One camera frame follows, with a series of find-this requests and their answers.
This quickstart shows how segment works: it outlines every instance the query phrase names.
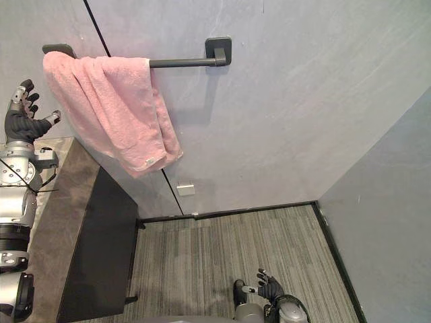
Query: floor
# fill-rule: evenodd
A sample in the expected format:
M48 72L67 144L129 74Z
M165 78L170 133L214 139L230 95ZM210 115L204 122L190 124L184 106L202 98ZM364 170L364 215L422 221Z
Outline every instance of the floor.
M233 282L256 285L259 267L302 300L313 322L358 322L311 206L149 223L139 232L129 294L138 302L124 314L85 322L233 318ZM265 304L255 295L250 301Z

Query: towel label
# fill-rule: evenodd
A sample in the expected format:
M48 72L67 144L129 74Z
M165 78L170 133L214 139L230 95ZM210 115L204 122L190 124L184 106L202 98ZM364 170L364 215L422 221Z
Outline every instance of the towel label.
M154 164L154 157L148 158L146 161L147 166Z

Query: gray wall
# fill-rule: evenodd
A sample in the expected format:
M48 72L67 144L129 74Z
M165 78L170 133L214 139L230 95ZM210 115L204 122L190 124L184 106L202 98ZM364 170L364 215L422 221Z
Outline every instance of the gray wall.
M155 70L191 181L185 213L318 199L431 84L431 1L89 0L115 56L232 64Z
M105 55L83 1L0 0L0 143L5 142L3 121L7 105L21 81L31 78L41 95L38 100L40 112L36 117L43 118L53 110L62 110L51 94L42 70L42 45L59 42L70 44L79 57ZM44 138L77 136L64 113L63 117ZM180 214L161 172L134 180L115 160L91 152L137 201L141 216Z
M370 323L431 322L431 88L319 200Z

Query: towel bar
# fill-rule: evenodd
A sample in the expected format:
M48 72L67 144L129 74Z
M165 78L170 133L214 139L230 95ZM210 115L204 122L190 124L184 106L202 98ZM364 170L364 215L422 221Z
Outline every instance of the towel bar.
M76 59L73 49L68 44L47 44L42 51L64 52ZM208 38L205 41L206 59L150 59L150 68L163 67L194 67L194 66L226 66L232 61L232 40L230 37Z

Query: towel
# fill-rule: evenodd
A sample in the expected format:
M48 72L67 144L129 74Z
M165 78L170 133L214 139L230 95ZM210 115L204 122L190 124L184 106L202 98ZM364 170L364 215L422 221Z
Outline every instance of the towel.
M48 85L81 138L133 177L183 155L149 59L44 56Z

